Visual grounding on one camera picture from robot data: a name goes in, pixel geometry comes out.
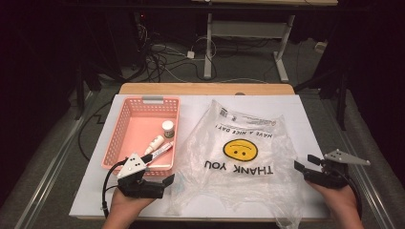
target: white table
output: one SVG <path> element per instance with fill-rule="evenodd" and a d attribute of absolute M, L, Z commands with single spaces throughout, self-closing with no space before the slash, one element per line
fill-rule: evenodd
<path fill-rule="evenodd" d="M 117 120 L 122 101 L 129 94 L 116 95 L 111 111 L 99 137 L 93 156 L 75 197 L 70 216 L 79 219 L 104 219 L 101 207 L 101 189 L 107 171 L 101 168 L 101 161 Z M 318 169 L 307 162 L 307 154 L 322 156 L 312 128 L 298 95 L 180 95 L 181 111 L 179 117 L 177 144 L 185 138 L 208 109 L 212 99 L 227 108 L 256 115 L 263 118 L 283 115 L 288 133 L 299 156 L 306 167 Z M 109 185 L 117 184 L 115 176 L 110 177 Z M 113 191 L 107 192 L 106 200 L 111 203 Z M 305 207 L 302 220 L 329 218 L 329 210 L 322 197 L 308 185 L 304 185 Z M 180 216 L 169 216 L 166 209 L 170 200 L 170 187 L 164 197 L 145 208 L 139 219 L 150 220 L 210 220 L 210 221 L 274 221 L 273 216 L 260 203 L 242 204 L 236 211 L 226 210 L 218 199 L 197 196 L 193 198 Z"/>

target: white bottle cap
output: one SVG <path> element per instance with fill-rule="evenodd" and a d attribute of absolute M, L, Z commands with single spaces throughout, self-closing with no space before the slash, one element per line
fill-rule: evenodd
<path fill-rule="evenodd" d="M 165 137 L 167 137 L 167 138 L 173 137 L 173 135 L 175 134 L 175 132 L 173 130 L 174 126 L 175 126 L 175 124 L 170 120 L 164 121 L 161 124 L 161 127 L 164 130 L 164 136 Z"/>
<path fill-rule="evenodd" d="M 173 124 L 172 121 L 167 120 L 167 121 L 164 121 L 163 124 L 161 124 L 161 127 L 163 128 L 163 130 L 164 130 L 165 132 L 166 132 L 166 131 L 172 131 L 172 130 L 173 130 L 173 127 L 174 127 L 174 124 Z"/>

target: smiley face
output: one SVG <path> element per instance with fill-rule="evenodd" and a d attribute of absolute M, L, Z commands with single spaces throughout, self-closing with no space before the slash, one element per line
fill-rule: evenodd
<path fill-rule="evenodd" d="M 240 161 L 250 161 L 257 156 L 258 149 L 253 142 L 246 139 L 235 139 L 224 145 L 224 154 Z"/>

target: black cable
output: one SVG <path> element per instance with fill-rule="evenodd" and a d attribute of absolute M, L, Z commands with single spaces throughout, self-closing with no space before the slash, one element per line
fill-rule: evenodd
<path fill-rule="evenodd" d="M 113 188 L 117 188 L 117 187 L 118 187 L 118 185 L 113 185 L 111 187 L 108 187 L 105 191 L 107 192 L 108 190 L 113 189 Z"/>
<path fill-rule="evenodd" d="M 84 158 L 87 159 L 87 161 L 90 161 L 90 159 L 86 156 L 86 154 L 84 153 L 83 148 L 81 147 L 81 134 L 83 133 L 84 128 L 86 127 L 86 125 L 89 123 L 90 119 L 92 119 L 92 117 L 96 116 L 96 114 L 101 111 L 101 109 L 103 109 L 104 107 L 106 107 L 107 105 L 111 104 L 113 101 L 110 100 L 107 103 L 105 103 L 104 105 L 102 105 L 100 108 L 98 108 L 98 110 L 93 113 L 83 124 L 83 126 L 80 128 L 80 131 L 78 132 L 78 136 L 77 136 L 77 144 L 78 144 L 78 148 L 80 150 L 80 153 L 84 156 Z"/>
<path fill-rule="evenodd" d="M 163 46 L 163 48 L 161 50 L 153 50 L 152 48 L 155 46 Z M 172 52 L 165 52 L 167 49 L 169 50 L 173 50 L 173 51 L 177 51 L 173 48 L 168 47 L 163 41 L 159 42 L 159 43 L 153 43 L 151 46 L 151 52 L 157 54 L 157 55 L 161 55 L 162 54 L 167 54 L 167 55 L 176 55 L 176 56 L 185 56 L 183 53 L 177 51 L 177 53 L 172 53 Z"/>
<path fill-rule="evenodd" d="M 262 47 L 264 47 L 264 46 L 268 43 L 268 41 L 271 40 L 271 39 L 269 39 L 269 38 L 261 38 L 257 44 L 250 45 L 250 44 L 248 44 L 248 43 L 257 42 L 257 41 L 253 41 L 253 40 L 243 40 L 243 39 L 240 39 L 240 40 L 236 40 L 236 39 L 225 39 L 225 38 L 218 37 L 218 36 L 212 37 L 212 39 L 214 39 L 214 38 L 215 38 L 215 39 L 219 39 L 219 40 L 223 40 L 223 41 L 228 42 L 228 43 L 231 43 L 231 44 L 233 45 L 233 46 L 221 46 L 221 45 L 219 45 L 219 42 L 218 42 L 218 41 L 215 41 L 216 48 L 217 48 L 217 54 L 216 54 L 216 55 L 218 55 L 219 57 L 222 57 L 222 58 L 229 58 L 229 57 L 232 57 L 232 56 L 238 54 L 239 51 L 246 51 L 246 50 L 250 50 L 250 49 L 254 49 L 254 48 L 262 48 Z M 226 49 L 227 49 L 227 48 L 229 48 L 229 49 L 234 48 L 235 50 L 233 51 L 232 54 L 223 55 L 223 54 L 220 54 L 220 50 L 223 49 L 223 48 L 226 48 Z M 204 48 L 195 49 L 195 51 L 196 51 L 196 52 L 204 51 Z"/>
<path fill-rule="evenodd" d="M 182 65 L 192 65 L 192 66 L 194 66 L 194 68 L 195 68 L 195 70 L 196 70 L 196 76 L 197 76 L 197 78 L 201 79 L 201 78 L 199 77 L 199 70 L 198 70 L 198 68 L 197 68 L 197 65 L 194 64 L 194 63 L 188 63 L 188 62 L 187 62 L 187 63 L 181 63 L 180 65 L 177 65 L 177 66 L 175 66 L 175 67 L 169 69 L 168 71 L 172 71 L 172 70 L 174 70 L 174 69 L 176 69 L 177 67 L 180 67 L 180 66 L 182 66 Z"/>
<path fill-rule="evenodd" d="M 158 80 L 158 83 L 161 81 L 161 75 L 164 73 L 164 65 L 165 63 L 163 61 L 160 61 L 158 57 L 161 57 L 161 55 L 156 56 L 154 53 L 150 52 L 148 54 L 148 57 L 151 59 L 150 63 L 154 64 L 154 66 L 150 67 L 148 64 L 148 67 L 146 69 L 148 77 L 144 80 L 148 80 L 149 82 L 156 82 L 155 79 Z"/>
<path fill-rule="evenodd" d="M 133 73 L 128 78 L 126 78 L 126 80 L 131 81 L 131 80 L 137 78 L 138 76 L 142 75 L 145 72 L 145 70 L 146 70 L 146 63 L 143 63 L 142 66 L 139 67 L 138 71 L 136 73 Z"/>
<path fill-rule="evenodd" d="M 228 42 L 230 42 L 230 43 L 235 44 L 235 45 L 236 45 L 236 51 L 235 51 L 235 53 L 233 53 L 232 55 L 229 55 L 229 56 L 220 56 L 220 57 L 232 57 L 233 55 L 236 55 L 236 54 L 238 53 L 238 51 L 240 51 L 240 50 L 249 50 L 249 49 L 253 49 L 253 48 L 262 48 L 262 47 L 264 47 L 265 45 L 267 45 L 268 42 L 271 40 L 271 39 L 264 38 L 264 39 L 260 39 L 260 41 L 259 41 L 256 45 L 247 45 L 246 43 L 247 43 L 247 42 L 251 42 L 251 41 L 249 41 L 249 40 L 246 40 L 246 41 L 244 41 L 244 40 L 235 41 L 235 40 L 228 40 L 228 39 L 224 39 L 224 38 L 221 38 L 221 39 L 222 39 L 222 40 L 225 40 L 225 41 L 228 41 Z M 242 43 L 243 45 L 247 46 L 247 48 L 240 48 L 239 43 Z M 221 47 L 221 46 L 216 45 L 216 48 L 217 48 L 217 54 L 216 54 L 216 55 L 218 55 L 219 47 Z M 213 71 L 214 71 L 214 73 L 215 73 L 215 76 L 214 76 L 214 77 L 211 77 L 211 78 L 208 78 L 208 79 L 206 79 L 206 78 L 201 78 L 201 77 L 199 77 L 198 75 L 197 75 L 197 77 L 198 77 L 200 80 L 203 80 L 203 81 L 210 81 L 210 80 L 213 80 L 214 78 L 217 77 L 217 69 L 216 69 L 216 67 L 215 67 L 215 65 L 214 65 L 214 63 L 213 63 L 213 61 L 212 61 L 212 59 L 209 58 L 207 55 L 205 55 L 205 56 L 207 57 L 208 61 L 211 62 L 211 65 L 213 66 Z M 279 60 L 277 60 L 276 63 L 275 63 L 273 66 L 271 66 L 267 71 L 265 71 L 265 72 L 263 73 L 264 79 L 265 79 L 264 81 L 266 81 L 266 73 L 269 72 L 269 71 L 271 71 L 271 70 L 276 66 L 276 64 L 277 64 L 278 61 L 279 61 Z"/>
<path fill-rule="evenodd" d="M 150 44 L 151 45 L 148 47 L 148 50 L 145 55 L 145 71 L 146 71 L 147 77 L 145 79 L 142 79 L 140 82 L 144 82 L 144 81 L 152 82 L 155 80 L 155 78 L 160 79 L 160 75 L 161 75 L 161 73 L 159 71 L 160 61 L 155 57 L 155 55 L 156 55 L 155 52 L 152 51 L 152 47 L 153 47 L 152 42 Z"/>
<path fill-rule="evenodd" d="M 120 165 L 124 165 L 127 160 L 128 160 L 128 158 L 125 158 L 124 160 L 119 161 L 117 164 L 115 164 L 113 167 L 111 167 L 111 169 L 107 173 L 107 176 L 104 179 L 104 184 L 102 186 L 102 192 L 101 192 L 101 200 L 102 200 L 101 205 L 102 205 L 102 210 L 104 212 L 105 218 L 108 218 L 108 215 L 109 215 L 107 201 L 105 200 L 105 193 L 108 190 L 107 189 L 108 179 L 110 178 L 111 173 L 113 173 L 113 171 L 116 169 L 116 167 L 118 167 Z"/>
<path fill-rule="evenodd" d="M 183 58 L 183 59 L 180 59 L 180 60 L 176 60 L 174 62 L 166 63 L 166 65 L 176 64 L 176 63 L 179 63 L 179 62 L 182 62 L 182 61 L 185 61 L 185 60 L 190 60 L 190 59 L 189 58 Z"/>

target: plastic bag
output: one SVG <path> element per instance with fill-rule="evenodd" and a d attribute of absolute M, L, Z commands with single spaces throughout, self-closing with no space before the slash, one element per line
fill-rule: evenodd
<path fill-rule="evenodd" d="M 197 194 L 224 206 L 265 204 L 281 228 L 298 228 L 302 217 L 300 173 L 282 116 L 262 119 L 229 111 L 213 100 L 176 153 L 169 213 L 179 214 Z"/>

